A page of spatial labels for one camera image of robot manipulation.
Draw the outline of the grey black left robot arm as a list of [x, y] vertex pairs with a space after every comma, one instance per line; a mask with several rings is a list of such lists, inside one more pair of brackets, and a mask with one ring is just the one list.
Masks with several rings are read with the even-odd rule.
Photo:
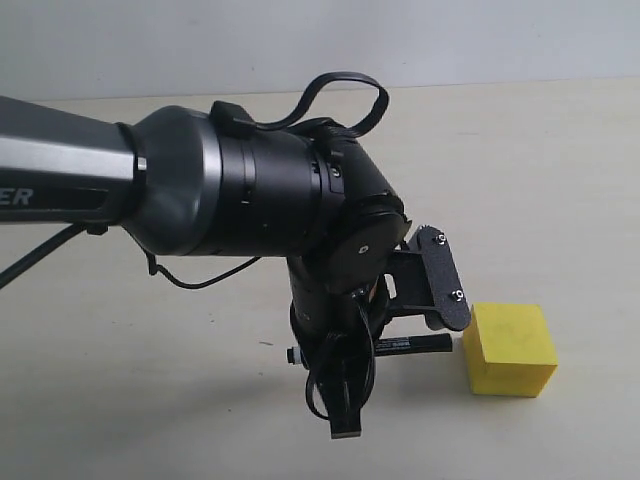
[[371, 127], [254, 123], [240, 106], [168, 106], [109, 123], [1, 101], [1, 220], [63, 225], [3, 283], [81, 233], [124, 229], [160, 256], [281, 257], [309, 409], [335, 438], [361, 433], [388, 300], [384, 271], [410, 221], [359, 144]]

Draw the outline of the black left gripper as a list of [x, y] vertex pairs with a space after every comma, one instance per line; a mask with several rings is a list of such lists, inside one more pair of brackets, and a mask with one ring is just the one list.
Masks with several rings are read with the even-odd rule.
[[373, 345], [391, 320], [384, 274], [390, 255], [340, 260], [332, 266], [305, 257], [286, 258], [292, 292], [291, 327], [309, 367], [317, 369], [310, 385], [322, 385], [329, 365], [358, 357], [363, 386], [346, 364], [327, 377], [327, 415], [332, 439], [360, 437], [361, 395], [373, 390], [376, 366]]

